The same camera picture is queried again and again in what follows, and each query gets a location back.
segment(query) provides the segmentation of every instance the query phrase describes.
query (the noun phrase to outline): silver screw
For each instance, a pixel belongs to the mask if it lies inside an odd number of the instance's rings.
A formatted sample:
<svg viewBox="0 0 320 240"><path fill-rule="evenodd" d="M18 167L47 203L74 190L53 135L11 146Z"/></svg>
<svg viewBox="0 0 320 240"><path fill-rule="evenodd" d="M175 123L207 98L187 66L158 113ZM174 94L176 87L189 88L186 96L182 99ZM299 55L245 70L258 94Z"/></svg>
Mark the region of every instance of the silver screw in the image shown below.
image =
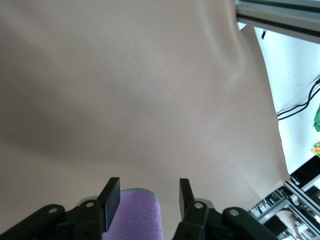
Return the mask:
<svg viewBox="0 0 320 240"><path fill-rule="evenodd" d="M230 213L230 215L232 215L234 217L239 216L239 212L237 210L235 210L235 209L231 209L229 211L229 213Z"/></svg>
<svg viewBox="0 0 320 240"><path fill-rule="evenodd" d="M56 211L58 211L58 209L57 208L51 208L49 211L48 211L48 213L49 214L53 214L53 213L55 213Z"/></svg>
<svg viewBox="0 0 320 240"><path fill-rule="evenodd" d="M204 206L202 205L201 202L196 202L196 203L194 204L194 207L195 207L196 209L202 209Z"/></svg>
<svg viewBox="0 0 320 240"><path fill-rule="evenodd" d="M90 201L90 202L88 202L85 206L87 207L87 208L90 208L90 207L92 207L92 206L94 206L95 204L92 202L92 201Z"/></svg>

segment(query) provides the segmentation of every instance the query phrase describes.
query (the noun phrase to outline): metal frame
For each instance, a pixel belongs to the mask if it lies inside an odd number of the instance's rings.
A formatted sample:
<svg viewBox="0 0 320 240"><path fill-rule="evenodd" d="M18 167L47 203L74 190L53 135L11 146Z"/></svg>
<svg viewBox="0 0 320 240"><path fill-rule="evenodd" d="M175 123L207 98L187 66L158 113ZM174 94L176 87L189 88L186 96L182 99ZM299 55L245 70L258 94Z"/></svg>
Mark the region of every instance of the metal frame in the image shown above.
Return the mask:
<svg viewBox="0 0 320 240"><path fill-rule="evenodd" d="M320 44L320 2L238 0L239 22Z"/></svg>

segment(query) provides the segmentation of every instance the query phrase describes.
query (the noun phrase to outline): rubik's cube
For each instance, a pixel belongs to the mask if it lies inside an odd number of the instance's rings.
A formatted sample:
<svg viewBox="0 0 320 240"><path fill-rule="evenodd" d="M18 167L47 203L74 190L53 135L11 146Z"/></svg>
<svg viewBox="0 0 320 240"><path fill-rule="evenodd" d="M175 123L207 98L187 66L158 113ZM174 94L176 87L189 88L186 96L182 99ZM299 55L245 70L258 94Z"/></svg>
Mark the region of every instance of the rubik's cube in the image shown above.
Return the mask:
<svg viewBox="0 0 320 240"><path fill-rule="evenodd" d="M320 157L320 142L316 143L312 147L311 152L313 152L316 156Z"/></svg>

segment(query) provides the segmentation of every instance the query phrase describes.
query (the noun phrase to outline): black cable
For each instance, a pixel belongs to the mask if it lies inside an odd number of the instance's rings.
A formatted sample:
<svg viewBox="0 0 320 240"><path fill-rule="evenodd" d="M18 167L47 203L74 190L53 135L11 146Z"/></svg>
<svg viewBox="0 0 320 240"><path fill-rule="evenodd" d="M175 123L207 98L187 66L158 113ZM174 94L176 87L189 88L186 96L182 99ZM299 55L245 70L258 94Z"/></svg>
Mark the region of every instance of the black cable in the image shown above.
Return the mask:
<svg viewBox="0 0 320 240"><path fill-rule="evenodd" d="M283 112L279 113L277 116L279 117L282 114L286 114L286 113L291 112L292 110L294 110L294 109L296 109L298 107L302 107L302 106L306 105L311 100L311 93L312 93L312 91L314 90L314 88L315 88L315 86L317 84L318 84L318 81L316 81L315 84L312 86L312 88L311 88L311 90L309 92L309 95L308 95L308 100L305 103L297 105L297 106L294 106L293 108L290 108L289 110L283 111Z"/></svg>
<svg viewBox="0 0 320 240"><path fill-rule="evenodd" d="M310 103L311 99L313 99L314 96L315 96L319 91L320 91L320 88L312 95L312 97L310 98L310 100L308 100L308 102L306 103L305 107L303 107L303 108L300 109L299 111L296 111L296 112L294 112L294 113L292 113L292 114L290 114L290 115L288 115L288 116L279 118L278 120L280 121L280 120L283 120L283 119L287 119L287 118L292 117L293 115L296 115L296 114L302 112L303 110L305 110L305 109L309 106L309 103Z"/></svg>

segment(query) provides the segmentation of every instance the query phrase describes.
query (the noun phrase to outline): purple object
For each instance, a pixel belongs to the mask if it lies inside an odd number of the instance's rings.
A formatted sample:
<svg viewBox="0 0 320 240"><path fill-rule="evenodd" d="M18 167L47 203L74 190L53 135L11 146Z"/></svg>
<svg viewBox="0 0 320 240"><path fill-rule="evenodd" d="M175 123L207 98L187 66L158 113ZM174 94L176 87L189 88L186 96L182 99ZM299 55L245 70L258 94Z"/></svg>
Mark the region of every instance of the purple object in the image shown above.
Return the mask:
<svg viewBox="0 0 320 240"><path fill-rule="evenodd" d="M103 240L163 240L157 196L143 188L120 193L120 204Z"/></svg>

